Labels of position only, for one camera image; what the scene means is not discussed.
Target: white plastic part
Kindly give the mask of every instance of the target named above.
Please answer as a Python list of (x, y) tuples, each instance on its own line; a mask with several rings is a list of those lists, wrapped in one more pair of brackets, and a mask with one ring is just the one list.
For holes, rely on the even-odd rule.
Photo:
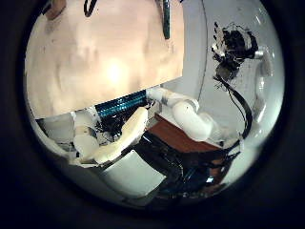
[(74, 132), (73, 144), (81, 156), (88, 156), (98, 149), (99, 144), (95, 137), (94, 121), (88, 111), (75, 113)]
[(122, 127), (122, 136), (106, 146), (100, 146), (92, 155), (83, 159), (94, 159), (102, 164), (112, 161), (121, 155), (121, 152), (143, 135), (148, 122), (148, 111), (139, 107)]
[(165, 176), (132, 150), (106, 169), (102, 178), (113, 190), (124, 197), (142, 198), (157, 188)]
[(209, 118), (202, 118), (196, 114), (193, 107), (185, 102), (178, 102), (173, 106), (173, 118), (194, 141), (205, 141), (209, 138), (213, 129), (213, 123)]
[(196, 99), (186, 96), (184, 94), (177, 94), (171, 92), (170, 90), (164, 88), (157, 88), (157, 87), (149, 88), (146, 90), (146, 94), (148, 98), (154, 99), (171, 108), (180, 101), (189, 100), (190, 102), (193, 103), (192, 105), (195, 108), (196, 112), (199, 109), (199, 103)]
[(71, 114), (44, 118), (42, 122), (48, 137), (56, 143), (70, 143), (73, 140), (73, 119)]

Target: beige cloth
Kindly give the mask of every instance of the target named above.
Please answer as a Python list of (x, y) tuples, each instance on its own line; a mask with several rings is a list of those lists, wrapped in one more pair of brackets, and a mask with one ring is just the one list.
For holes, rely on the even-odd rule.
[(84, 109), (181, 76), (182, 6), (171, 1), (171, 39), (165, 40), (158, 2), (99, 0), (85, 17), (84, 0), (67, 0), (54, 20), (41, 15), (26, 57), (34, 117)]

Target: black cable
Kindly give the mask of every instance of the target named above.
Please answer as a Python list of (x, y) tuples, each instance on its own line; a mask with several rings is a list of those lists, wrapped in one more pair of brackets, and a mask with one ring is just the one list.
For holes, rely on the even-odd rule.
[(240, 113), (241, 113), (241, 115), (242, 115), (242, 118), (244, 119), (245, 129), (246, 129), (246, 128), (247, 128), (247, 125), (248, 125), (247, 120), (246, 120), (246, 117), (245, 117), (245, 115), (243, 114), (243, 112), (241, 111), (240, 107), (239, 107), (239, 106), (235, 103), (235, 101), (233, 100), (232, 95), (231, 95), (231, 91), (228, 90), (228, 92), (229, 92), (229, 96), (230, 96), (231, 101), (232, 101), (233, 104), (236, 106), (236, 108), (240, 111)]
[(92, 15), (96, 2), (97, 2), (97, 0), (91, 0), (90, 6), (88, 9), (88, 0), (85, 0), (84, 13), (87, 17), (90, 17)]
[(228, 84), (220, 75), (217, 75), (214, 79), (221, 82), (227, 88), (228, 91), (231, 91), (233, 93), (233, 96), (237, 99), (237, 101), (243, 107), (245, 114), (246, 114), (247, 126), (242, 134), (242, 137), (246, 138), (251, 130), (252, 122), (253, 122), (252, 110), (251, 110), (250, 106), (248, 105), (248, 103), (244, 99), (244, 97), (241, 96), (241, 94), (238, 93), (230, 84)]

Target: wire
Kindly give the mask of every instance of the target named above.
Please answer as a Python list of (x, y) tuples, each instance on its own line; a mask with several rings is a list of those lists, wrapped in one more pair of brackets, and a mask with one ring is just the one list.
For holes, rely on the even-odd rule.
[(233, 100), (232, 95), (231, 95), (231, 91), (228, 90), (228, 92), (229, 92), (229, 96), (230, 96), (231, 101), (232, 101), (233, 104), (236, 106), (236, 108), (240, 111), (240, 113), (241, 113), (241, 115), (242, 115), (242, 118), (244, 119), (244, 122), (245, 122), (245, 129), (246, 129), (247, 126), (248, 126), (248, 122), (247, 122), (247, 120), (246, 120), (246, 117), (245, 117), (245, 115), (243, 114), (243, 112), (241, 111), (240, 107), (239, 107), (239, 106), (236, 104), (236, 102)]

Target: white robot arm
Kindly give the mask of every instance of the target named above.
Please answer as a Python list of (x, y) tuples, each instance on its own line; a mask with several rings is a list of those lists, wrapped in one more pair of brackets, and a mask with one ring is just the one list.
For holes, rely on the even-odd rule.
[(194, 98), (155, 87), (147, 90), (147, 97), (172, 108), (174, 120), (194, 141), (238, 139), (237, 132), (220, 127), (207, 113), (197, 114), (199, 103)]

